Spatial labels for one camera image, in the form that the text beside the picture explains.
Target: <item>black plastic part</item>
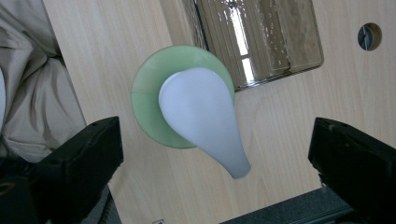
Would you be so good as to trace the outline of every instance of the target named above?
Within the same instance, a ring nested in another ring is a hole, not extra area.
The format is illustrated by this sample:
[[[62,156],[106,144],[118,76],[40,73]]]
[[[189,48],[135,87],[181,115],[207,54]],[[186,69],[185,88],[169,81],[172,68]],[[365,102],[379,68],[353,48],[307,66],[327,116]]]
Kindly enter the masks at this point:
[[[394,148],[345,123],[317,118],[308,159],[363,220],[396,221]]]

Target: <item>green plate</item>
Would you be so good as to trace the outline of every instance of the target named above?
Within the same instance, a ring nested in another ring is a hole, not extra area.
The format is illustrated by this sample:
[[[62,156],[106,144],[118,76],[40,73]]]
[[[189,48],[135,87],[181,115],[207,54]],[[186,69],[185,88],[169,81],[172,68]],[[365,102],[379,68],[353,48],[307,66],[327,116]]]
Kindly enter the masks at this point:
[[[168,125],[158,100],[166,79],[193,67],[206,67],[220,75],[234,100],[233,82],[222,62],[208,51],[193,46],[173,46],[157,51],[140,66],[134,77],[131,91],[134,117],[148,136],[167,147],[195,147]]]

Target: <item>light wood surface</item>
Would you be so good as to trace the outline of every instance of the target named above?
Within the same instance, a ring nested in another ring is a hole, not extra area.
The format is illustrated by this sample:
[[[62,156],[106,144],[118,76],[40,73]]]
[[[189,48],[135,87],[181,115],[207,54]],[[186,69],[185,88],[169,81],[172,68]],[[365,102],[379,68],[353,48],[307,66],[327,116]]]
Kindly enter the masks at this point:
[[[394,0],[314,0],[322,67],[236,94],[252,164],[238,180],[199,149],[157,144],[134,119],[137,68],[173,44],[160,2],[45,0],[85,119],[120,116],[125,161],[109,186],[123,223],[219,223],[319,188],[306,158],[315,117],[346,122],[396,147]],[[366,22],[383,32],[371,52],[357,41]]]

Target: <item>bolt hole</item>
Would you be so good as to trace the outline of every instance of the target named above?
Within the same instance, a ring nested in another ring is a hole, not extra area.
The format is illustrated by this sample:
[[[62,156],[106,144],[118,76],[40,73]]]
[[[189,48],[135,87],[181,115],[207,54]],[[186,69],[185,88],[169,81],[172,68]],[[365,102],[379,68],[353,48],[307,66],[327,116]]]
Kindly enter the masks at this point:
[[[366,23],[359,30],[358,43],[364,50],[375,50],[381,44],[381,40],[381,28],[375,23]]]

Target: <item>fabric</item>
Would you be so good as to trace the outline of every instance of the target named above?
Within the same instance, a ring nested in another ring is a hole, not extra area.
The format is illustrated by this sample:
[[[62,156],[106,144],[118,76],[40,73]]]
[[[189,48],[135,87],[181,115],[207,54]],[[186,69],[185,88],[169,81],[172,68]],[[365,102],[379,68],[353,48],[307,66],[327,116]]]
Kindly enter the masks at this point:
[[[0,0],[0,69],[1,157],[39,162],[86,126],[41,0]]]

